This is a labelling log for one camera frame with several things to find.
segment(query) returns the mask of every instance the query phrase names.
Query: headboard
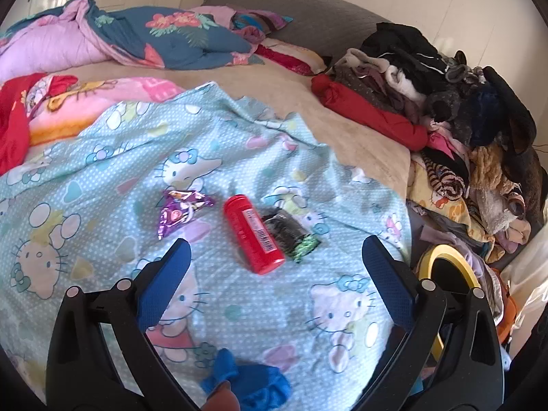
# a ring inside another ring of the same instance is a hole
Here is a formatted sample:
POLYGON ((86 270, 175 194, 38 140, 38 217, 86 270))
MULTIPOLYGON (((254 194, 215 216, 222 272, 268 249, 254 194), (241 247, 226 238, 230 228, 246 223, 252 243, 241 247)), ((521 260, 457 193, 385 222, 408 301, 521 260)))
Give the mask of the headboard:
POLYGON ((383 17, 343 0, 204 0, 204 5, 230 5, 269 10, 293 17, 273 38, 303 46, 321 56, 342 57, 348 48, 359 48, 383 17))

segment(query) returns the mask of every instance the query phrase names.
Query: red cylindrical container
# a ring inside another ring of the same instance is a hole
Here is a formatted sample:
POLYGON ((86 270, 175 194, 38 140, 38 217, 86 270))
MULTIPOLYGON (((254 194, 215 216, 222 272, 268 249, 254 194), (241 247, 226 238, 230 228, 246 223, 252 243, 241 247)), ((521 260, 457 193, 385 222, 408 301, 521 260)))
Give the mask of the red cylindrical container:
POLYGON ((264 275, 284 263, 282 251, 276 246, 247 196, 235 195, 229 198, 223 210, 253 272, 264 275))

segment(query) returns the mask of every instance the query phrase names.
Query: white label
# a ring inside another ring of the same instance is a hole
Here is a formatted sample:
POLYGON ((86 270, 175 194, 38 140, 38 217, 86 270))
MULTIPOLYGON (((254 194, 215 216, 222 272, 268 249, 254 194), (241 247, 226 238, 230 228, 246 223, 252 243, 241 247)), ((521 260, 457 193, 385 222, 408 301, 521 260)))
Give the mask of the white label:
POLYGON ((276 246, 253 209, 243 210, 242 213, 265 253, 274 251, 276 246))

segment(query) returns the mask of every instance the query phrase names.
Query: yellow ring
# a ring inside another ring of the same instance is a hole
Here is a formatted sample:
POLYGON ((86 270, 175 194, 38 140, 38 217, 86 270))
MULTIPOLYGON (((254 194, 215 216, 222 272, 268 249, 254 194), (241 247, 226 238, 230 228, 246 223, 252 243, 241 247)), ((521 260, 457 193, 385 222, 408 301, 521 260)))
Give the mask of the yellow ring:
MULTIPOLYGON (((443 258, 453 264, 461 273, 470 289, 481 287, 476 275, 474 275, 472 268, 464 257, 457 250, 446 244, 436 245, 422 256, 419 262, 419 279, 432 278, 432 266, 437 258, 443 258)), ((432 345, 432 355, 436 361, 439 361, 442 352, 443 342, 438 334, 432 345)))

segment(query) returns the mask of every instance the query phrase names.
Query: purple candy wrapper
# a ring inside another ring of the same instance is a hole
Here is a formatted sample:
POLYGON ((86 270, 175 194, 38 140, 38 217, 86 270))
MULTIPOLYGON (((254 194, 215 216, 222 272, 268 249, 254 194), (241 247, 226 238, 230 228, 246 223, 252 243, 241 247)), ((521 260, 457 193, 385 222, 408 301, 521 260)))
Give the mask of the purple candy wrapper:
POLYGON ((202 207, 215 204, 212 197, 194 190, 164 190, 165 206, 158 222, 158 239, 165 238, 194 217, 202 207))

